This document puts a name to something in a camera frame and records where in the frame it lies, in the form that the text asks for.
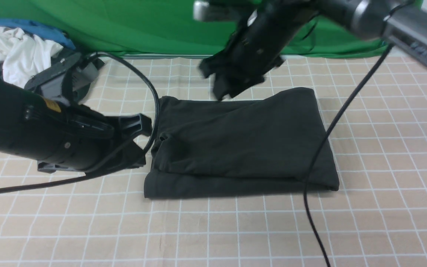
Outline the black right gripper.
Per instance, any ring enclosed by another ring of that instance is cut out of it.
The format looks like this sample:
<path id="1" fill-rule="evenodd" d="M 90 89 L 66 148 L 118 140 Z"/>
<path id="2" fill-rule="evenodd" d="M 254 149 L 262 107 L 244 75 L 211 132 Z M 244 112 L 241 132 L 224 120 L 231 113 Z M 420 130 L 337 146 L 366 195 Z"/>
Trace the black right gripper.
<path id="1" fill-rule="evenodd" d="M 311 0 L 264 0 L 244 16 L 227 45 L 203 59 L 198 68 L 204 78 L 215 75 L 212 95 L 217 101 L 235 98 L 264 83 L 271 68 L 279 66 L 280 54 L 317 9 Z"/>

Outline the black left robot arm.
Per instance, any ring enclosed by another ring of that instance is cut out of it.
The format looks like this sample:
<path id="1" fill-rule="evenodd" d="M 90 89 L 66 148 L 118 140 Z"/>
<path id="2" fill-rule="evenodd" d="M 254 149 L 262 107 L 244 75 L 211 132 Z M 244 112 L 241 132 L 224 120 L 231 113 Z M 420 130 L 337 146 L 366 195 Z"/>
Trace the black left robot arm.
<path id="1" fill-rule="evenodd" d="M 0 152 L 37 161 L 38 171 L 134 169 L 146 156 L 134 139 L 150 136 L 143 114 L 105 116 L 74 99 L 98 74 L 76 53 L 30 79 L 22 89 L 0 78 Z"/>

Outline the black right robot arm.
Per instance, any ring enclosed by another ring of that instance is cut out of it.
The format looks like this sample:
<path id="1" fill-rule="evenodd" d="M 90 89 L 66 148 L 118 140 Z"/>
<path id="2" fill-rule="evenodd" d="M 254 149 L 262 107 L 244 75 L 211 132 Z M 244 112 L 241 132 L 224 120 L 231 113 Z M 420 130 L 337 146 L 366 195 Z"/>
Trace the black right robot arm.
<path id="1" fill-rule="evenodd" d="M 235 98 L 263 83 L 283 64 L 281 51 L 317 15 L 360 40 L 399 47 L 427 67 L 427 12 L 410 0 L 196 0 L 194 20 L 237 24 L 225 48 L 199 65 L 204 78 L 215 76 L 215 99 Z"/>

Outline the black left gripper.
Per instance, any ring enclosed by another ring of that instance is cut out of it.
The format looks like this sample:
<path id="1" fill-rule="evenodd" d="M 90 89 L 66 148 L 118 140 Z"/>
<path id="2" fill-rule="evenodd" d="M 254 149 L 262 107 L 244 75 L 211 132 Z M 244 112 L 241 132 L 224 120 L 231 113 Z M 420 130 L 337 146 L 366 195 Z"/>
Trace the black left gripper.
<path id="1" fill-rule="evenodd" d="M 139 135 L 152 135 L 152 119 L 142 113 L 104 116 L 69 109 L 58 113 L 42 100 L 21 103 L 21 156 L 24 158 L 82 172 L 96 171 L 105 164 L 109 171 L 134 169 L 146 164 L 143 149 L 134 141 L 118 152 L 115 146 L 119 137 Z"/>

